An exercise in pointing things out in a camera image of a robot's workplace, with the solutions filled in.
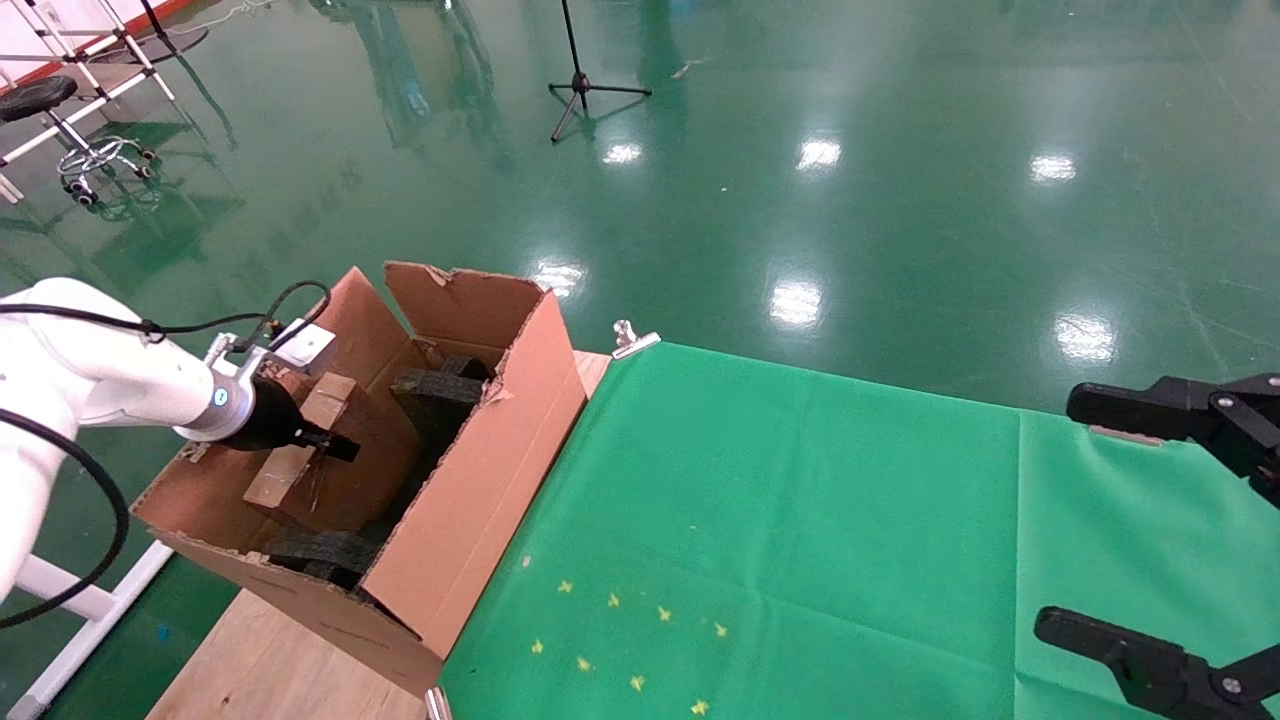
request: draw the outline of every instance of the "white metal frame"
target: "white metal frame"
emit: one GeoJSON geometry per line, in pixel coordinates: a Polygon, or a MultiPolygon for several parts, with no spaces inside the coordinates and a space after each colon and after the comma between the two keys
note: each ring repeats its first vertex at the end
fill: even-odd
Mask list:
{"type": "MultiPolygon", "coordinates": [[[[40,10],[36,6],[36,0],[0,0],[0,3],[13,3],[13,5],[18,9],[18,15],[22,17],[23,22],[27,23],[27,27],[29,27],[31,31],[36,33],[37,37],[40,37],[40,40],[45,44],[45,47],[50,51],[50,55],[0,54],[0,60],[36,60],[36,61],[56,60],[63,63],[64,65],[74,65],[81,72],[81,74],[84,76],[84,81],[88,82],[90,87],[93,88],[93,91],[97,94],[97,97],[92,100],[88,105],[81,108],[79,110],[77,110],[65,119],[67,123],[70,126],[74,126],[77,120],[84,118],[86,115],[93,113],[95,110],[101,109],[104,105],[115,100],[120,95],[124,95],[124,92],[137,87],[148,76],[152,79],[155,79],[157,86],[160,86],[160,90],[164,92],[165,97],[168,97],[170,102],[174,102],[177,105],[177,99],[174,97],[173,91],[170,91],[169,86],[165,85],[164,78],[161,78],[160,73],[156,72],[155,65],[152,65],[151,60],[147,59],[146,53],[143,53],[142,49],[138,47],[137,41],[133,40],[133,36],[129,33],[129,31],[125,29],[124,20],[120,19],[120,15],[115,12],[115,8],[113,8],[108,0],[96,0],[96,1],[97,5],[102,9],[102,12],[106,13],[106,17],[110,18],[111,24],[114,27],[108,29],[59,29],[40,13],[40,10]],[[81,37],[81,36],[97,37],[97,40],[91,42],[90,46],[86,47],[83,51],[77,51],[74,44],[68,42],[67,38],[81,37]],[[124,45],[129,49],[129,53],[133,55],[133,58],[137,59],[141,68],[138,69],[138,74],[131,77],[129,79],[124,81],[115,88],[108,91],[101,86],[101,83],[99,83],[97,78],[93,77],[93,73],[90,70],[90,67],[84,63],[84,60],[115,45],[116,40],[124,41],[124,45]]],[[[6,74],[3,76],[3,79],[6,86],[17,87],[17,83],[14,83],[13,78],[10,78],[9,76],[6,74]]],[[[58,132],[59,131],[56,126],[45,128],[44,132],[37,135],[32,140],[24,142],[23,145],[18,146],[17,150],[13,150],[9,154],[0,158],[0,168],[4,168],[9,163],[17,160],[18,158],[22,158],[40,143],[58,135],[58,132]]],[[[10,182],[3,174],[0,174],[0,196],[3,196],[10,204],[17,204],[19,200],[23,199],[22,192],[13,184],[13,182],[10,182]]]]}
{"type": "MultiPolygon", "coordinates": [[[[18,705],[9,710],[5,720],[36,720],[44,715],[58,693],[88,660],[172,555],[172,548],[155,541],[114,591],[106,592],[97,585],[90,585],[67,601],[61,607],[84,618],[84,625],[40,674],[18,705]]],[[[18,587],[47,600],[69,588],[77,579],[52,562],[28,555],[18,573],[18,587]]]]}

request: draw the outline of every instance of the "wooden table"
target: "wooden table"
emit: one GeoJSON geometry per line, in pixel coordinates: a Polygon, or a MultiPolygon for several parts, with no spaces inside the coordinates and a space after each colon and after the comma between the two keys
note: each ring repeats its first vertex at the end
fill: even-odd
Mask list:
{"type": "MultiPolygon", "coordinates": [[[[588,397],[608,355],[576,352],[588,397]]],[[[422,700],[241,591],[147,720],[422,720],[422,700]]]]}

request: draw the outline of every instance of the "black stool seat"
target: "black stool seat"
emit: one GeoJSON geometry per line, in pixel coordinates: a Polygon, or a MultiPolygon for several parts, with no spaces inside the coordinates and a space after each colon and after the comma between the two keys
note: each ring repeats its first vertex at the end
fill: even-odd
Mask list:
{"type": "Polygon", "coordinates": [[[72,95],[76,95],[76,81],[67,76],[24,82],[0,95],[0,120],[12,123],[52,110],[72,95]]]}

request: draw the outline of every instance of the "cardboard box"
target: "cardboard box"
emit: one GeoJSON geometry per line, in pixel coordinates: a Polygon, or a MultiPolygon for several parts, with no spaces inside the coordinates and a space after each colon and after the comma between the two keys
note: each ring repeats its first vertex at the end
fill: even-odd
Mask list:
{"type": "MultiPolygon", "coordinates": [[[[531,281],[408,263],[388,263],[385,275],[416,337],[352,269],[317,320],[338,336],[326,370],[355,379],[383,406],[396,405],[388,386],[399,373],[434,366],[442,354],[476,356],[495,377],[357,592],[262,555],[283,527],[242,496],[269,452],[211,446],[195,462],[179,452],[133,512],[179,553],[421,696],[435,684],[585,393],[556,296],[531,281]]],[[[280,379],[298,400],[315,382],[280,379]]]]}

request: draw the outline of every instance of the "metal clip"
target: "metal clip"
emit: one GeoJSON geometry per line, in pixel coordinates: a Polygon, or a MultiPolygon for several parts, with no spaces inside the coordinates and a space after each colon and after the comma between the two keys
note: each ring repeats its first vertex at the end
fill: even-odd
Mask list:
{"type": "Polygon", "coordinates": [[[658,333],[636,337],[636,332],[631,329],[630,320],[618,320],[617,323],[613,323],[613,332],[617,336],[618,342],[618,348],[613,351],[614,360],[622,360],[623,357],[635,355],[646,347],[652,347],[662,342],[658,333]]]}
{"type": "Polygon", "coordinates": [[[449,698],[444,694],[444,688],[431,688],[426,691],[426,720],[453,720],[449,711],[449,698]]]}

